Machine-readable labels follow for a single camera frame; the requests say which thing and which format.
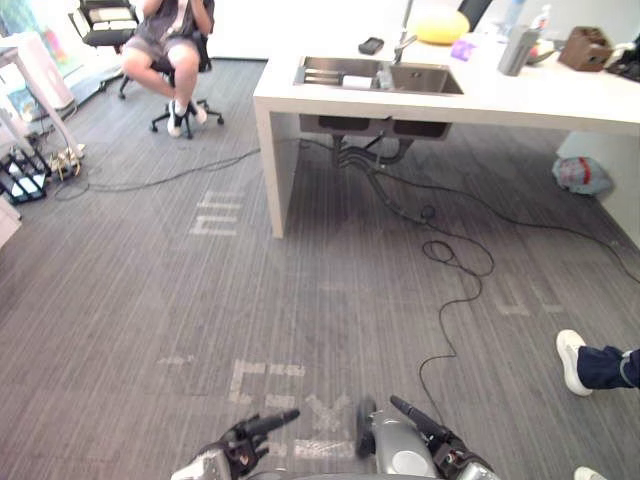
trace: black phone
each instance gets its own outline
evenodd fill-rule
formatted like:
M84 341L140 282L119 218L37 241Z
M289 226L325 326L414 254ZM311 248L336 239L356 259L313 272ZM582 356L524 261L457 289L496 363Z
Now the black phone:
M370 37L366 42L358 45L358 51L360 53L364 53L365 55L375 55L380 51L383 45L384 41L382 39Z

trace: white shoe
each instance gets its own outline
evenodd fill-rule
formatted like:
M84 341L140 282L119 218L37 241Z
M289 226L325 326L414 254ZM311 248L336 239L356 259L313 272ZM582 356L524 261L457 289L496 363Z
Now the white shoe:
M607 480L598 472L587 467L578 467L573 473L573 480Z
M182 133L182 115L176 113L176 101L169 102L169 121L167 121L167 131L172 137L179 137Z
M206 122L207 118L209 118L209 115L207 115L207 111L204 109L204 107L194 102L193 100L189 101L189 111L195 117L196 122L198 122L200 125Z
M569 390L581 397L593 391L582 385L578 377L578 349L584 345L584 340L574 330L562 330L556 337L556 349L564 366L564 382Z

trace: white plastic bag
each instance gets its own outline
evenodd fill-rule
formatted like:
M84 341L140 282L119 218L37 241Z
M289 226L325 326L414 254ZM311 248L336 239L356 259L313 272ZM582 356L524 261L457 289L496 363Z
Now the white plastic bag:
M572 193L596 195L613 187L607 172L589 157L559 158L552 172L558 185Z

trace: sink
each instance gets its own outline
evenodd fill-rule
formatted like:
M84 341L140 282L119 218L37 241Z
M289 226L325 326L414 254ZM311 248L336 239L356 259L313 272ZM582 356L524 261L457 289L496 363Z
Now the sink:
M394 93L463 94L446 65L392 64L365 58L302 57L294 84Z
M296 83L343 86L344 77L352 76L364 78L367 86L363 88L369 89L381 69L382 64L377 60L304 57Z
M445 65L391 65L393 90L411 93L462 94L462 89Z
M294 84L328 88L426 95L461 95L462 89L446 65L422 65L366 58L303 57ZM447 122L300 114L303 132L444 140Z

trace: trousers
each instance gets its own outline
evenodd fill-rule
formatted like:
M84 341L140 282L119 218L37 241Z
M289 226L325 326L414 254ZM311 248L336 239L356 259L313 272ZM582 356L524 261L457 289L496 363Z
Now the trousers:
M586 388L640 388L640 349L622 352L607 346L578 349L578 377Z

